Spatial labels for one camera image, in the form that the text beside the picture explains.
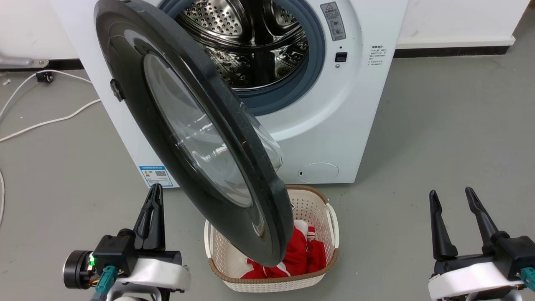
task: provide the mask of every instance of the washing machine door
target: washing machine door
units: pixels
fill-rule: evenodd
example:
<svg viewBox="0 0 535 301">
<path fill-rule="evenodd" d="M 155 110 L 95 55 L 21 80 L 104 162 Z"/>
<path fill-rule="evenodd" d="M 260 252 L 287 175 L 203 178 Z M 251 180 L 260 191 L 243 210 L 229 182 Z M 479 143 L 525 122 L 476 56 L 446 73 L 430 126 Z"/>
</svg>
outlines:
<svg viewBox="0 0 535 301">
<path fill-rule="evenodd" d="M 100 0 L 96 31 L 118 101 L 190 200 L 238 250 L 282 261 L 291 203 L 278 145 L 175 21 L 136 0 Z"/>
</svg>

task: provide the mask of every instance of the label sticker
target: label sticker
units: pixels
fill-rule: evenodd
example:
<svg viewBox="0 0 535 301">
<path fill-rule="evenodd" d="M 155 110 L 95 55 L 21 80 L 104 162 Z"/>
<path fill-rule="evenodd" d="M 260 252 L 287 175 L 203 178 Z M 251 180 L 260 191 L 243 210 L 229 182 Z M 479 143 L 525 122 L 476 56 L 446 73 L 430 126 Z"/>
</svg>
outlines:
<svg viewBox="0 0 535 301">
<path fill-rule="evenodd" d="M 151 186 L 152 184 L 160 184 L 163 187 L 173 187 L 171 179 L 169 179 L 169 173 L 165 170 L 164 166 L 139 166 L 143 177 Z"/>
<path fill-rule="evenodd" d="M 373 45 L 368 58 L 368 66 L 381 66 L 385 61 L 386 48 L 383 45 Z"/>
<path fill-rule="evenodd" d="M 345 39 L 346 30 L 343 27 L 342 16 L 340 15 L 340 11 L 338 11 L 336 2 L 325 3 L 319 7 L 322 8 L 323 15 L 325 15 L 333 41 Z"/>
</svg>

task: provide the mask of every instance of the black baseboard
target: black baseboard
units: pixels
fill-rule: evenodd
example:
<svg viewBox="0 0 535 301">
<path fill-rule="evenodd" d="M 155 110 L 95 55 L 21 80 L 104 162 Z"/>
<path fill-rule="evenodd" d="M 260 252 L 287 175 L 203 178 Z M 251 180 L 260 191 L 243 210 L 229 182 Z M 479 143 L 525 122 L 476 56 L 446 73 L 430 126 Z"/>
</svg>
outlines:
<svg viewBox="0 0 535 301">
<path fill-rule="evenodd" d="M 509 46 L 396 49 L 394 58 L 503 55 L 507 52 L 507 49 L 509 49 Z M 65 71 L 84 68 L 79 59 L 53 59 L 45 68 L 0 69 L 0 72 L 37 72 L 46 69 Z"/>
<path fill-rule="evenodd" d="M 509 46 L 396 49 L 394 58 L 503 55 Z"/>
<path fill-rule="evenodd" d="M 11 69 L 1 69 L 0 72 L 37 72 L 46 69 L 53 69 L 59 71 L 65 70 L 81 70 L 84 69 L 82 62 L 75 59 L 51 59 L 49 63 L 44 68 L 11 68 Z"/>
</svg>

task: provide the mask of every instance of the warning label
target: warning label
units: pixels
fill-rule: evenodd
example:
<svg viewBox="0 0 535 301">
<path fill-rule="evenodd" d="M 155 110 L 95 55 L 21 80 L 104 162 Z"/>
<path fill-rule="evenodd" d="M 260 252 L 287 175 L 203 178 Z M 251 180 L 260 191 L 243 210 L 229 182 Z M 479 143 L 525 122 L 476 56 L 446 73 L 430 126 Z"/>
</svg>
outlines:
<svg viewBox="0 0 535 301">
<path fill-rule="evenodd" d="M 381 66 L 386 58 L 386 48 L 383 45 L 373 45 L 368 58 L 368 66 Z"/>
<path fill-rule="evenodd" d="M 333 41 L 345 39 L 346 30 L 344 29 L 342 16 L 340 15 L 336 2 L 325 3 L 319 7 L 322 8 L 323 15 L 325 15 Z"/>
</svg>

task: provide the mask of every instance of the blue label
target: blue label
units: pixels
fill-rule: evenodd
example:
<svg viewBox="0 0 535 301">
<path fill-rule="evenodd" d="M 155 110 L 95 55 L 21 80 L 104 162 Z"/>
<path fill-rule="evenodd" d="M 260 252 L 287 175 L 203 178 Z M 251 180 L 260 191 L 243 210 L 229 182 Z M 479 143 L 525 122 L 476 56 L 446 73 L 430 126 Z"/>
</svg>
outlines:
<svg viewBox="0 0 535 301">
<path fill-rule="evenodd" d="M 173 187 L 165 166 L 139 166 L 139 169 L 149 186 L 160 184 L 162 187 Z"/>
</svg>

